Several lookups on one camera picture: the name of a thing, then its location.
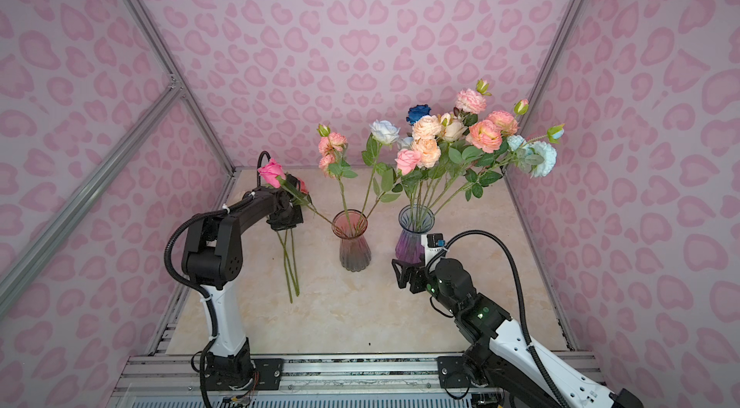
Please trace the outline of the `aluminium frame corner post right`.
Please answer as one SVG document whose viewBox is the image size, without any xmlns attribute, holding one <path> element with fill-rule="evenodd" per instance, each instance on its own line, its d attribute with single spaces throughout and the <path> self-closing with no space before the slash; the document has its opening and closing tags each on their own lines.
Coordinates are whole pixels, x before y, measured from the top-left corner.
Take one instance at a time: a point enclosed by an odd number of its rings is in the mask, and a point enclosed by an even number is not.
<svg viewBox="0 0 740 408">
<path fill-rule="evenodd" d="M 543 99 L 558 61 L 566 51 L 587 0 L 524 0 L 524 19 L 513 31 L 521 35 L 525 50 L 509 54 L 509 65 L 500 81 L 506 86 L 504 102 L 526 99 L 529 111 L 520 123 L 533 121 L 537 103 Z"/>
</svg>

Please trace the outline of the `magenta pink rose stem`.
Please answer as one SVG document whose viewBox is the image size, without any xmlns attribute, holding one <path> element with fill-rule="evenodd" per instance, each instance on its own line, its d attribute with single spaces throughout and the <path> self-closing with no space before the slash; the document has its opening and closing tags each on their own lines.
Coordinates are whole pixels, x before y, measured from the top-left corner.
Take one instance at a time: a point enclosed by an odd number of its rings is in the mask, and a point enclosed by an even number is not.
<svg viewBox="0 0 740 408">
<path fill-rule="evenodd" d="M 281 185 L 286 186 L 284 183 L 285 176 L 287 174 L 290 174 L 286 172 L 283 167 L 277 163 L 274 159 L 270 158 L 265 165 L 258 165 L 257 168 L 257 176 L 258 176 L 258 182 L 269 186 L 269 188 L 273 188 L 273 190 L 276 190 Z M 308 190 L 308 186 L 304 182 L 304 187 L 309 193 L 309 203 L 308 205 L 302 206 L 302 210 L 306 209 L 310 213 L 313 213 L 323 221 L 326 221 L 327 223 L 331 224 L 331 221 L 323 215 L 323 213 L 320 213 L 320 211 L 316 208 L 315 204 L 313 203 L 312 197 L 310 195 L 310 192 Z"/>
</svg>

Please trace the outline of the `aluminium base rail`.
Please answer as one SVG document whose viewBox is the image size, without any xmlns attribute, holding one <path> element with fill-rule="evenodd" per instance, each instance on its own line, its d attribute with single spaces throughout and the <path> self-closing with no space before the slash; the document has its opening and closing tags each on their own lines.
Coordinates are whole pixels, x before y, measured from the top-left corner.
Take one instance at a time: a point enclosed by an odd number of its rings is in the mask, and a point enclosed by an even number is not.
<svg viewBox="0 0 740 408">
<path fill-rule="evenodd" d="M 109 401 L 111 407 L 285 406 L 490 406 L 511 391 L 464 368 L 460 353 L 264 354 L 257 379 L 231 387 L 195 372 L 187 355 L 133 357 Z"/>
</svg>

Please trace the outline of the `diagonal aluminium frame bar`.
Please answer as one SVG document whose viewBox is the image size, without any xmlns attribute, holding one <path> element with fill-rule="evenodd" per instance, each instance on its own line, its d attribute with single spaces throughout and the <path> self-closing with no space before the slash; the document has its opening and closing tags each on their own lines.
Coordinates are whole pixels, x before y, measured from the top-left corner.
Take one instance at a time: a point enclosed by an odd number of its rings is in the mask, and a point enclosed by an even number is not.
<svg viewBox="0 0 740 408">
<path fill-rule="evenodd" d="M 128 165 L 170 109 L 181 99 L 182 84 L 173 82 L 160 95 L 136 124 L 113 147 L 100 165 L 67 199 L 61 210 L 50 219 L 38 236 L 29 242 L 19 259 L 1 280 L 1 315 L 9 311 L 33 284 L 60 245 L 88 215 L 98 199 Z"/>
</svg>

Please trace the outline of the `light pink rose stem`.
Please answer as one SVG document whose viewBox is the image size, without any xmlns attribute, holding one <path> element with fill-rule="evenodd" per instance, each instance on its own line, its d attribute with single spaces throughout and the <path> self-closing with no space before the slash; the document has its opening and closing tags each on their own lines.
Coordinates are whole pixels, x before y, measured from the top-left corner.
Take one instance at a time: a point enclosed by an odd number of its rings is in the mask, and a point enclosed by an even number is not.
<svg viewBox="0 0 740 408">
<path fill-rule="evenodd" d="M 421 154 L 412 149 L 402 149 L 395 158 L 395 165 L 380 163 L 378 156 L 365 151 L 366 162 L 371 169 L 368 190 L 362 212 L 370 217 L 380 204 L 392 203 L 403 195 L 414 201 L 422 180 Z"/>
</svg>

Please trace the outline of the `pink green carnation stem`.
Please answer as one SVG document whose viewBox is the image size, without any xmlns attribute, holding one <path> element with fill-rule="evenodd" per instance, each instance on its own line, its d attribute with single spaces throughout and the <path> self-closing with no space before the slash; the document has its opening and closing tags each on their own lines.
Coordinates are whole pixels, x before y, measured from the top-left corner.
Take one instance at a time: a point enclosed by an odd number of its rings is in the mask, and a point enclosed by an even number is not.
<svg viewBox="0 0 740 408">
<path fill-rule="evenodd" d="M 462 109 L 443 115 L 437 139 L 441 157 L 428 171 L 424 204 L 437 215 L 459 195 L 479 199 L 484 190 L 500 181 L 512 161 L 508 139 L 518 133 L 529 109 L 522 99 L 510 111 L 496 109 L 484 116 Z"/>
</svg>

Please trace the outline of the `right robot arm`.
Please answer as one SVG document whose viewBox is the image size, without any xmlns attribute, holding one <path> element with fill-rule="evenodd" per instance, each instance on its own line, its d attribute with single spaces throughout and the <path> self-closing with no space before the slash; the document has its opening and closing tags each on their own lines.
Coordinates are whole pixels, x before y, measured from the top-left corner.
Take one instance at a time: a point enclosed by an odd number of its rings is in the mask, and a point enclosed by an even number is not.
<svg viewBox="0 0 740 408">
<path fill-rule="evenodd" d="M 478 292 L 470 274 L 454 259 L 431 270 L 392 260 L 398 287 L 427 292 L 470 343 L 462 371 L 472 385 L 502 389 L 528 407 L 641 407 L 626 389 L 614 393 L 565 360 L 526 338 L 512 315 Z"/>
</svg>

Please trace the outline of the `pink carnation double stem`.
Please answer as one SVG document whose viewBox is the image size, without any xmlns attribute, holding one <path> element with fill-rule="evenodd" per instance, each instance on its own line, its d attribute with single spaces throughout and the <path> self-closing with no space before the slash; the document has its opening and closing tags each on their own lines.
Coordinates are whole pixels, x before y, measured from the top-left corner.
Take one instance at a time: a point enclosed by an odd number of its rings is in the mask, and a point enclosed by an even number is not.
<svg viewBox="0 0 740 408">
<path fill-rule="evenodd" d="M 480 114 L 487 109 L 487 98 L 490 95 L 489 83 L 486 80 L 479 80 L 474 88 L 463 89 L 457 93 L 455 109 L 468 114 Z"/>
</svg>

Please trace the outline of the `dark blue artificial rose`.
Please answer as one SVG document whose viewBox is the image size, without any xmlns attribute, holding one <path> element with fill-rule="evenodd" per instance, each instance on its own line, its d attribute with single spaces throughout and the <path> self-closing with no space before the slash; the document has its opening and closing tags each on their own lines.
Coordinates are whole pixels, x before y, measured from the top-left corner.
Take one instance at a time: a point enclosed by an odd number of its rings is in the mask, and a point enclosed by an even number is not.
<svg viewBox="0 0 740 408">
<path fill-rule="evenodd" d="M 428 105 L 416 105 L 408 110 L 406 121 L 410 124 L 410 126 L 414 126 L 416 122 L 418 122 L 421 118 L 429 115 L 430 113 L 431 108 Z"/>
</svg>

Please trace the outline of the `peach rose stem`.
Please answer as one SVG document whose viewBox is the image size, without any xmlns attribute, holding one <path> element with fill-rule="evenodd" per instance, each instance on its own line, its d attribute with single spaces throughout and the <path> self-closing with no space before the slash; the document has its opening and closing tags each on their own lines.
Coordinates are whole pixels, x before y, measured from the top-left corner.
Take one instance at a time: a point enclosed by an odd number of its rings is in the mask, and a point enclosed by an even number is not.
<svg viewBox="0 0 740 408">
<path fill-rule="evenodd" d="M 425 115 L 412 126 L 412 138 L 414 139 L 412 151 L 420 153 L 417 165 L 420 172 L 416 200 L 418 206 L 429 208 L 431 197 L 434 195 L 432 169 L 441 158 L 441 148 L 437 143 L 441 131 L 441 119 L 437 115 Z"/>
</svg>

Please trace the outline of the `red pink rose stem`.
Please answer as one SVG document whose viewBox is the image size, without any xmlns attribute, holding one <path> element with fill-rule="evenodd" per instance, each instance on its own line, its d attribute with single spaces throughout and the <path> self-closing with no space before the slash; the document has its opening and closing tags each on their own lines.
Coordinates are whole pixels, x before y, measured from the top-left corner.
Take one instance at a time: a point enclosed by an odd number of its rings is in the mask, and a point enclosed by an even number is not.
<svg viewBox="0 0 740 408">
<path fill-rule="evenodd" d="M 294 299 L 301 294 L 300 280 L 296 267 L 294 229 L 277 232 L 277 237 L 283 250 L 283 268 L 290 303 L 293 303 Z"/>
</svg>

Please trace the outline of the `aluminium frame corner post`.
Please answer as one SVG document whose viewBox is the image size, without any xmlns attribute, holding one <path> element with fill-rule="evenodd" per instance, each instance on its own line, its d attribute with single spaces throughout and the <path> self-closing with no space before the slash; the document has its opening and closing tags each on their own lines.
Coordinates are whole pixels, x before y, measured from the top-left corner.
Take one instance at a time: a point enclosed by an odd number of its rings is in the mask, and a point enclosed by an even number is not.
<svg viewBox="0 0 740 408">
<path fill-rule="evenodd" d="M 529 111 L 520 123 L 533 121 L 537 103 L 543 99 L 558 61 L 566 51 L 587 0 L 524 0 L 524 19 L 513 31 L 521 35 L 525 50 L 509 54 L 509 65 L 500 81 L 506 86 L 504 102 L 526 99 Z"/>
<path fill-rule="evenodd" d="M 177 65 L 177 61 L 173 56 L 173 52 L 165 41 L 160 28 L 158 28 L 152 18 L 150 11 L 146 8 L 144 1 L 123 0 L 123 3 L 129 10 L 142 36 L 148 42 L 148 46 L 152 49 L 156 59 L 171 79 L 171 84 L 182 92 L 185 106 L 189 109 L 217 160 L 221 163 L 225 172 L 229 176 L 233 176 L 236 173 L 236 166 L 227 151 L 225 151 L 225 146 L 223 146 L 223 143 L 217 137 L 214 128 L 207 120 L 204 109 L 198 104 L 197 98 L 188 82 L 185 81 L 182 70 Z"/>
</svg>

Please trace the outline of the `aluminium frame corner post left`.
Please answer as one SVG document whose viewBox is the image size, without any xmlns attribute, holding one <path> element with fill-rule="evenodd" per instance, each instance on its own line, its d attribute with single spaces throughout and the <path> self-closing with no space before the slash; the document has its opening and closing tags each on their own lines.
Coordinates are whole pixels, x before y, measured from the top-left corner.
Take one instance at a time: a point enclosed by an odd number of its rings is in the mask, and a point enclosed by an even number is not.
<svg viewBox="0 0 740 408">
<path fill-rule="evenodd" d="M 188 82 L 185 81 L 182 70 L 177 65 L 177 61 L 173 56 L 173 52 L 165 41 L 160 28 L 158 28 L 152 18 L 150 11 L 146 8 L 144 1 L 123 0 L 123 3 L 129 10 L 142 36 L 148 42 L 148 46 L 152 49 L 156 59 L 171 79 L 171 84 L 182 92 L 185 106 L 189 109 L 217 160 L 221 163 L 225 172 L 229 176 L 233 176 L 236 173 L 236 166 L 227 151 L 225 151 L 225 146 L 223 146 L 223 143 L 217 137 L 214 128 L 207 120 L 204 109 L 198 104 L 197 98 Z"/>
</svg>

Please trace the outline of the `red glass vase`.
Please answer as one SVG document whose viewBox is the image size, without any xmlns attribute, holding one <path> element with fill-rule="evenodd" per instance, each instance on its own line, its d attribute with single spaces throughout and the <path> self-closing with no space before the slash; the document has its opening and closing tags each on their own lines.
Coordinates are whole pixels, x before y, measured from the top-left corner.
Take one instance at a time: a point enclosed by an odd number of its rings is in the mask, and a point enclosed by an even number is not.
<svg viewBox="0 0 740 408">
<path fill-rule="evenodd" d="M 367 228 L 367 217 L 354 209 L 342 211 L 333 219 L 333 234 L 340 242 L 339 260 L 348 271 L 363 271 L 371 263 L 371 249 L 364 238 Z"/>
</svg>

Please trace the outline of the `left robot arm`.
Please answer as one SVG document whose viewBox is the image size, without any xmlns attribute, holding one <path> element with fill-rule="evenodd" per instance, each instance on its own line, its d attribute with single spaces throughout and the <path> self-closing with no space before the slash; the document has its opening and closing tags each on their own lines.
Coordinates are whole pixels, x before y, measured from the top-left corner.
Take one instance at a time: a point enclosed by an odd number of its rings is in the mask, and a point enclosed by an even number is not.
<svg viewBox="0 0 740 408">
<path fill-rule="evenodd" d="M 181 270 L 202 299 L 209 342 L 202 352 L 205 376 L 244 386 L 256 372 L 233 282 L 244 265 L 242 235 L 265 220 L 275 231 L 303 222 L 298 197 L 259 186 L 232 206 L 198 215 L 187 227 Z"/>
</svg>

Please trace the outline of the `purple blue glass vase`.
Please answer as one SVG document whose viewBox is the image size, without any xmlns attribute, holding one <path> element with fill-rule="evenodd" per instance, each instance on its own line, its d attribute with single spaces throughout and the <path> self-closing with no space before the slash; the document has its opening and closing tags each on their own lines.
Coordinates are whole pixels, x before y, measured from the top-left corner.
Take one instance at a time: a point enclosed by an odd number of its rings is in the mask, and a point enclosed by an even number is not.
<svg viewBox="0 0 740 408">
<path fill-rule="evenodd" d="M 408 205 L 400 211 L 398 222 L 402 232 L 395 246 L 395 258 L 409 264 L 420 263 L 425 252 L 422 238 L 435 225 L 433 211 L 423 205 Z"/>
</svg>

